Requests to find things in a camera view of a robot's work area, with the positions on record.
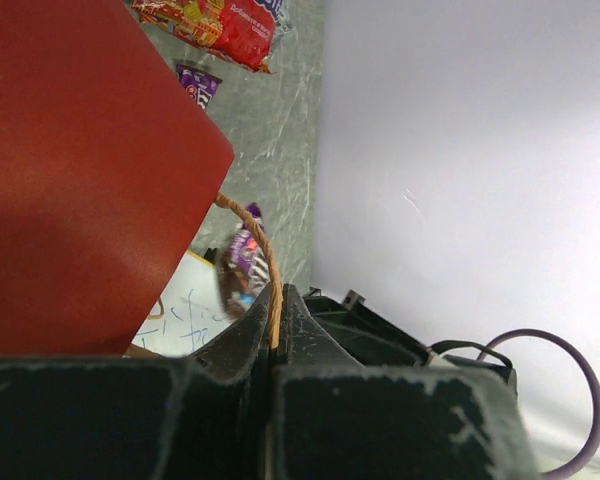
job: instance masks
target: white wall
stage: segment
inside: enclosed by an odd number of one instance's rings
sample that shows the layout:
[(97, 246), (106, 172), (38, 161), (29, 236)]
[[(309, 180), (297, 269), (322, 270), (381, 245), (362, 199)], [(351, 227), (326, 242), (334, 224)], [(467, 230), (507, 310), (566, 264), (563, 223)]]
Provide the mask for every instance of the white wall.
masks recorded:
[[(546, 329), (600, 377), (600, 0), (327, 5), (312, 284), (426, 343)], [(539, 450), (574, 453), (577, 367), (502, 351)]]

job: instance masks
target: rope handle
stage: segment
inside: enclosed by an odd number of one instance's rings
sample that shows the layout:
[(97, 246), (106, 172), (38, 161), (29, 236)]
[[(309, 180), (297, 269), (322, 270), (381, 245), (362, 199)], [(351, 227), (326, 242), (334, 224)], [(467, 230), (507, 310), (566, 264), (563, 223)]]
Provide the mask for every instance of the rope handle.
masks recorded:
[[(253, 218), (247, 209), (228, 198), (223, 193), (218, 192), (215, 204), (225, 210), (231, 210), (244, 222), (247, 230), (253, 235), (258, 246), (262, 249), (267, 264), (269, 265), (269, 275), (271, 277), (271, 297), (269, 299), (269, 316), (267, 323), (269, 326), (269, 342), (271, 350), (278, 348), (280, 343), (280, 316), (282, 315), (282, 281), (280, 279), (280, 270), (278, 262), (273, 253), (273, 247), (266, 237), (258, 222)], [(159, 358), (162, 355), (147, 350), (146, 348), (130, 345), (125, 355), (136, 358)]]

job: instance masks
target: yellow edge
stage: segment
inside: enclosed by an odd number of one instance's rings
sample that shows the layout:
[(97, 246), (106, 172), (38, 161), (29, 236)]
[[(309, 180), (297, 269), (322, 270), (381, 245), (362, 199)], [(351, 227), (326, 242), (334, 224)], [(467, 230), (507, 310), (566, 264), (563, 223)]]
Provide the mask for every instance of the yellow edge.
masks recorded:
[(190, 250), (187, 250), (187, 255), (189, 255), (190, 257), (193, 257), (193, 258), (196, 258), (196, 259), (200, 260), (202, 263), (206, 263), (210, 267), (216, 268), (215, 265), (213, 263), (211, 263), (209, 260), (205, 260), (200, 255), (197, 255), (197, 254), (193, 253)]

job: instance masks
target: brown rope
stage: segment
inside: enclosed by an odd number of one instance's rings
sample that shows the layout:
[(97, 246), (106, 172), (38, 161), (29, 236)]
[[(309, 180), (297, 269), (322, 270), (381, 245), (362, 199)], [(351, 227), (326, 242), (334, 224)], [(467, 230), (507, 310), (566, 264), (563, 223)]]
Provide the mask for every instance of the brown rope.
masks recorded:
[(241, 205), (237, 204), (224, 194), (218, 192), (216, 196), (216, 205), (220, 208), (231, 210), (238, 215), (244, 222), (253, 238), (262, 248), (264, 256), (269, 264), (269, 275), (271, 276), (271, 298), (269, 299), (269, 341), (271, 350), (278, 348), (280, 341), (280, 315), (282, 314), (282, 281), (280, 280), (280, 270), (278, 270), (278, 262), (273, 253), (273, 247), (269, 243), (269, 239), (265, 236), (258, 222), (253, 216)]

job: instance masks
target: gray table surface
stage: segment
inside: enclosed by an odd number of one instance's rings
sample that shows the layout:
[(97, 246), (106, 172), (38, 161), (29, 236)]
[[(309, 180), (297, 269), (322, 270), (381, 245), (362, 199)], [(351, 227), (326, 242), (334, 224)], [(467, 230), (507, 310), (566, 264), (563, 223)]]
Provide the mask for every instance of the gray table surface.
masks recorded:
[[(271, 60), (272, 75), (251, 73), (201, 52), (153, 25), (142, 25), (171, 68), (199, 66), (223, 80), (207, 113), (233, 144), (222, 192), (257, 202), (284, 282), (309, 287), (313, 192), (324, 41), (324, 0), (288, 0), (295, 29)], [(222, 246), (239, 222), (211, 208), (191, 249)]]

